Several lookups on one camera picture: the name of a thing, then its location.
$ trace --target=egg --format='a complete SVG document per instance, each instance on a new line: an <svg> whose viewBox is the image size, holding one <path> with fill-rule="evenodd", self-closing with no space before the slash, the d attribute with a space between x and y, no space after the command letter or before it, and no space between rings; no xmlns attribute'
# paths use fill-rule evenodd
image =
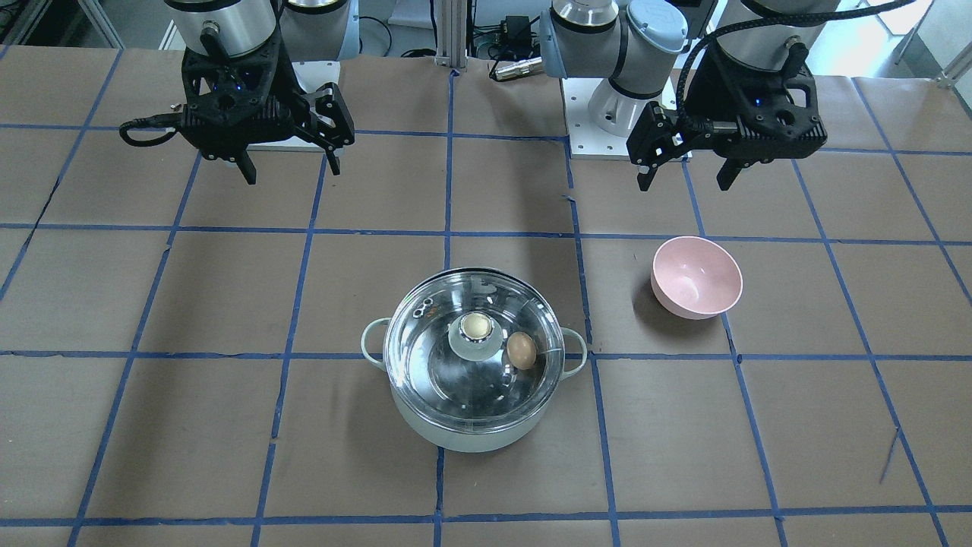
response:
<svg viewBox="0 0 972 547"><path fill-rule="evenodd" d="M521 371L530 370L537 362L537 344L525 332L515 332L506 340L506 358Z"/></svg>

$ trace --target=pot lid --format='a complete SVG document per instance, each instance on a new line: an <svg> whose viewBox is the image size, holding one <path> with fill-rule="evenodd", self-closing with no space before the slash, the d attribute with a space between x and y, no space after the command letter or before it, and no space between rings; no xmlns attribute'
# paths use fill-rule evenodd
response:
<svg viewBox="0 0 972 547"><path fill-rule="evenodd" d="M385 338L392 389L413 412L462 433L508 429L546 403L564 368L550 305L496 270L435 275L401 302Z"/></svg>

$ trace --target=cooking pot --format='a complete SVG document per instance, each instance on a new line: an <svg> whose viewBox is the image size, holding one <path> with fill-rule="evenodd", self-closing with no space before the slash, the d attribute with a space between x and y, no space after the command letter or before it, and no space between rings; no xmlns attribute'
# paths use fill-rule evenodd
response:
<svg viewBox="0 0 972 547"><path fill-rule="evenodd" d="M388 324L384 361L365 341ZM564 338L580 344L580 366L565 370ZM488 452L526 435L560 380L587 363L587 344L561 328L536 289L497 270L448 270L412 289L391 317L362 333L364 358L387 371L408 424L435 445Z"/></svg>

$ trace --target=pot handle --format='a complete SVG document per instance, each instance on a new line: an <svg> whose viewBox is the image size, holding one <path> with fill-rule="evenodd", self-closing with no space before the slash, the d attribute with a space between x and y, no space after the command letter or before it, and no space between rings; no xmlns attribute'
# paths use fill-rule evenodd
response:
<svg viewBox="0 0 972 547"><path fill-rule="evenodd" d="M572 338L575 338L578 342L580 342L580 350L581 350L580 366L570 371L564 371L564 373L560 375L560 379L564 380L580 372L581 369L584 368L584 365L587 364L587 342L584 341L584 337L580 336L577 333L577 331L568 328L563 328L560 330L563 331L564 336L570 336Z"/></svg>
<svg viewBox="0 0 972 547"><path fill-rule="evenodd" d="M385 317L384 319L377 319L375 321L371 321L368 324L368 326L366 326L364 328L364 332L362 332L362 355L364 355L364 358L367 359L369 363L371 363L372 365L378 367L381 370L386 370L385 369L385 363L379 361L378 359L375 359L374 357L372 357L367 352L367 348L365 347L365 342L367 342L368 335L371 334L371 331L373 331L375 329L375 327L377 327L377 326L379 326L381 324L386 324L387 325L388 323L391 323L391 322L392 322L392 318L391 317Z"/></svg>

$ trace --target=tiled surface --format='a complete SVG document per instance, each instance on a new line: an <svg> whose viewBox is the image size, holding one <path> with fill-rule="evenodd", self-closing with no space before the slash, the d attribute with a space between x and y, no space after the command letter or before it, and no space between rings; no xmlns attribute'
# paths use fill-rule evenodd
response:
<svg viewBox="0 0 972 547"><path fill-rule="evenodd" d="M827 515L786 519L794 547L918 547L941 545L928 515ZM964 545L951 542L950 545Z"/></svg>
<svg viewBox="0 0 972 547"><path fill-rule="evenodd" d="M432 541L432 525L265 526L260 531L260 545L263 547L427 547Z"/></svg>
<svg viewBox="0 0 972 547"><path fill-rule="evenodd" d="M619 511L769 507L728 359L599 364Z"/></svg>
<svg viewBox="0 0 972 547"><path fill-rule="evenodd" d="M634 547L682 545L780 545L772 519L691 519L622 521L621 539Z"/></svg>
<svg viewBox="0 0 972 547"><path fill-rule="evenodd" d="M442 527L442 545L583 547L609 545L610 534L605 522L450 523Z"/></svg>
<svg viewBox="0 0 972 547"><path fill-rule="evenodd" d="M869 363L751 361L743 371L782 506L922 503L907 458L893 458L881 481L895 429Z"/></svg>
<svg viewBox="0 0 972 547"><path fill-rule="evenodd" d="M937 503L965 504L972 491L972 368L955 362L881 364L901 426Z"/></svg>
<svg viewBox="0 0 972 547"><path fill-rule="evenodd" d="M174 102L177 57L127 51L107 82L115 52L0 59L0 544L938 545L935 518L970 543L972 306L942 249L968 285L972 122L949 93L820 79L809 201L786 161L720 192L708 153L641 193L624 162L569 160L552 79L474 62L450 88L430 59L360 57L343 174L255 152L253 188L191 176L181 138L117 140ZM726 322L648 289L661 241L699 233L744 272ZM359 354L410 288L470 265L590 325L594 357L478 456L413 433Z"/></svg>
<svg viewBox="0 0 972 547"><path fill-rule="evenodd" d="M76 140L77 131L0 128L0 222L37 220Z"/></svg>
<svg viewBox="0 0 972 547"><path fill-rule="evenodd" d="M972 306L933 246L835 245L876 353L972 353Z"/></svg>

